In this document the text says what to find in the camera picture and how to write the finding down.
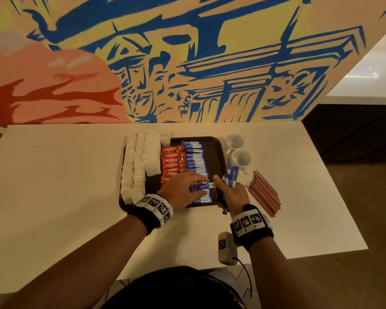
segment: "tiled floor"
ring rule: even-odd
[[[328,166],[369,250],[292,259],[300,275],[315,286],[330,308],[386,309],[386,164]],[[249,309],[260,308],[251,265],[229,267]],[[116,281],[109,297],[123,288]],[[8,295],[0,295],[0,304]],[[105,296],[95,308],[104,302]]]

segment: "pile of red straws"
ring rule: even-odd
[[[246,187],[266,213],[274,217],[281,206],[279,195],[260,172],[253,171],[253,181]]]

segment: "mural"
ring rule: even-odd
[[[297,121],[385,33],[386,0],[0,0],[0,133]]]

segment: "wooden floor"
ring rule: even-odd
[[[386,309],[386,164],[327,168],[369,249],[291,263],[330,308]]]

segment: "wristband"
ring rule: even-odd
[[[247,251],[258,240],[274,236],[268,218],[252,204],[243,207],[243,212],[232,219],[230,228],[234,242]]]
[[[173,216],[173,207],[169,202],[156,194],[147,194],[137,202],[128,215],[139,218],[146,226],[147,235],[153,229],[160,228]]]

